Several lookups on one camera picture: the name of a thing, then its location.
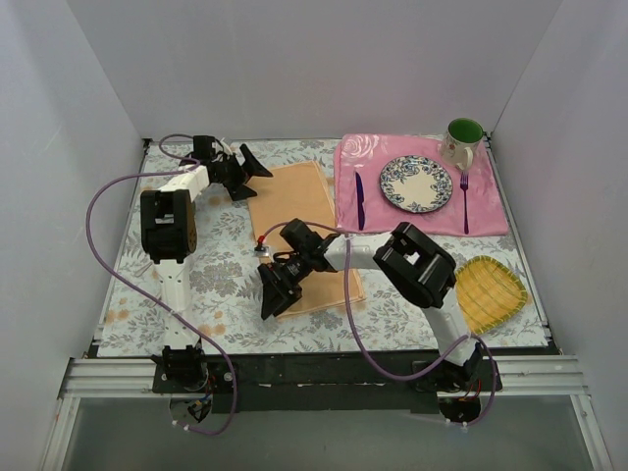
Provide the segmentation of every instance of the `gray floor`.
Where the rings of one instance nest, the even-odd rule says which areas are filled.
[[[173,427],[165,399],[83,399],[65,469],[592,469],[569,397],[498,397],[467,433],[436,418],[245,413],[222,437],[206,438]]]

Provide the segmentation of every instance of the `pink cloth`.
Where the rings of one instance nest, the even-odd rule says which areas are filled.
[[[334,154],[338,227],[359,232],[355,191],[357,172],[364,188],[363,232],[391,231],[397,224],[407,221],[425,233],[465,236],[460,171],[443,162],[438,152],[439,143],[439,140],[409,135],[346,135]],[[390,160],[404,155],[423,155],[436,160],[449,172],[453,195],[443,208],[432,213],[413,214],[396,208],[384,197],[380,189],[380,173]],[[467,205],[468,236],[499,236],[508,233],[508,223],[484,143],[480,143],[469,169]]]

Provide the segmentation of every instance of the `mug handle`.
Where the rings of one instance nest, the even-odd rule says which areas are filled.
[[[456,167],[460,170],[468,170],[473,163],[473,150],[471,149],[471,147],[465,147],[464,150],[467,153],[467,165],[456,165]]]

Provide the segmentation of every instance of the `plate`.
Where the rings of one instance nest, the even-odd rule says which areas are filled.
[[[451,198],[451,177],[441,164],[421,155],[391,160],[380,173],[384,196],[410,213],[429,213]]]
[[[528,291],[516,275],[487,255],[469,260],[455,277],[458,304],[474,334],[507,321],[528,302]]]

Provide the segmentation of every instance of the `yellow basket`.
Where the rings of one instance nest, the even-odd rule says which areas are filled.
[[[483,334],[507,321],[528,301],[521,281],[495,258],[472,258],[455,276],[458,303],[474,334]]]

